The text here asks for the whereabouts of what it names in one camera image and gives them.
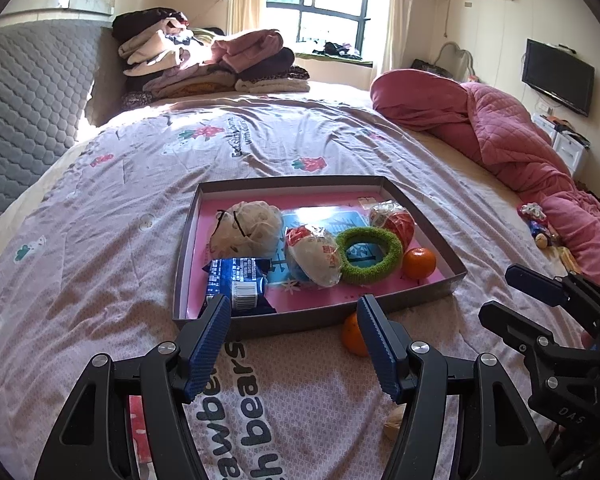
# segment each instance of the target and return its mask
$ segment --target television screen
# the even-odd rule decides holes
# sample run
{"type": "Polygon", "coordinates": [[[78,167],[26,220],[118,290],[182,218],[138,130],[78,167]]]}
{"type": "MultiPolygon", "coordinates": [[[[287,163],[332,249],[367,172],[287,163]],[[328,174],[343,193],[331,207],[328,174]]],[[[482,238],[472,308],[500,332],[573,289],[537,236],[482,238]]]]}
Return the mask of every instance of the television screen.
{"type": "Polygon", "coordinates": [[[526,40],[522,81],[564,104],[589,115],[595,70],[568,52],[534,40],[526,40]]]}

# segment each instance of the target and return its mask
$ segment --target silver bolt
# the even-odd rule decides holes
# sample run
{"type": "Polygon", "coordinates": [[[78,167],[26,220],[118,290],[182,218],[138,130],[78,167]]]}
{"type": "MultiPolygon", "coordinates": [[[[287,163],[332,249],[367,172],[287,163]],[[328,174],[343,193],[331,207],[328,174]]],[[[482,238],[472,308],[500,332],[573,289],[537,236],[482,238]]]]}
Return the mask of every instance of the silver bolt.
{"type": "Polygon", "coordinates": [[[411,350],[416,354],[426,354],[429,351],[429,345],[424,341],[416,341],[411,344],[411,350]]]}
{"type": "Polygon", "coordinates": [[[96,368],[100,368],[101,366],[107,364],[107,361],[109,361],[109,358],[106,355],[98,354],[91,360],[91,364],[96,368]]]}
{"type": "Polygon", "coordinates": [[[495,366],[498,363],[496,356],[493,354],[482,354],[480,356],[480,361],[482,361],[487,366],[495,366]]]}
{"type": "Polygon", "coordinates": [[[168,355],[176,349],[176,343],[172,343],[171,341],[165,341],[164,343],[160,343],[158,345],[158,352],[162,355],[168,355]]]}

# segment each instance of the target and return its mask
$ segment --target green fuzzy headband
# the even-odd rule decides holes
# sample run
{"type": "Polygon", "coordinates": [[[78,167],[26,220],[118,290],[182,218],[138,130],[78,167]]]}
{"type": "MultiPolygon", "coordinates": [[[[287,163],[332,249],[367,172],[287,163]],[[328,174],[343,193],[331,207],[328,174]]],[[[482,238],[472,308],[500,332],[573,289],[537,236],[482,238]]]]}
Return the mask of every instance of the green fuzzy headband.
{"type": "Polygon", "coordinates": [[[342,260],[342,281],[349,285],[368,285],[379,282],[400,266],[402,243],[396,235],[378,227],[353,227],[341,232],[336,238],[342,260]],[[386,255],[371,267],[354,266],[347,259],[347,250],[355,244],[378,244],[386,255]]]}

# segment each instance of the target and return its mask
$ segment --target orange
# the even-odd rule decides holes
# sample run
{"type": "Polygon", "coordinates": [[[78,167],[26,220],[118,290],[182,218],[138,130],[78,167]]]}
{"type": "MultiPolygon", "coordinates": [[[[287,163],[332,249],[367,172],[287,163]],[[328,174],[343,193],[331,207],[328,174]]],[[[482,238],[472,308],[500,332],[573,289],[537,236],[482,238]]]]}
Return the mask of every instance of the orange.
{"type": "Polygon", "coordinates": [[[360,332],[358,316],[355,312],[344,320],[341,337],[342,344],[352,354],[360,357],[367,357],[369,355],[366,351],[365,340],[360,332]]]}
{"type": "Polygon", "coordinates": [[[402,258],[402,272],[412,280],[428,278],[436,270],[436,255],[424,247],[409,249],[402,258]]]}

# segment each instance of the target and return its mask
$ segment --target window frame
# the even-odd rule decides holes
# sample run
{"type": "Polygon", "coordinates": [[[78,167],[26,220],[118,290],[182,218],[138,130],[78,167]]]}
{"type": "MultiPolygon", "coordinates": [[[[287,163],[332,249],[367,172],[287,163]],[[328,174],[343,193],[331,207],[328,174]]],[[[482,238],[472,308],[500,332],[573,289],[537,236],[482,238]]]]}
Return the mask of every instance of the window frame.
{"type": "Polygon", "coordinates": [[[368,7],[369,0],[362,0],[362,6],[360,9],[359,16],[357,16],[355,14],[347,14],[346,12],[339,12],[337,10],[322,9],[320,7],[315,6],[315,0],[312,0],[312,1],[314,2],[314,4],[310,5],[310,6],[305,5],[304,0],[300,0],[299,4],[288,4],[288,3],[282,3],[282,2],[267,2],[267,7],[272,7],[275,9],[291,9],[291,10],[299,11],[298,32],[296,33],[296,41],[300,41],[300,31],[301,31],[301,27],[302,27],[302,13],[303,12],[311,12],[313,14],[322,14],[324,16],[334,16],[336,18],[345,18],[346,20],[352,20],[354,22],[357,22],[358,30],[356,31],[356,44],[354,45],[354,47],[357,49],[358,52],[360,52],[362,54],[362,44],[365,39],[365,25],[366,25],[366,22],[368,22],[370,19],[366,16],[366,10],[368,7]]]}

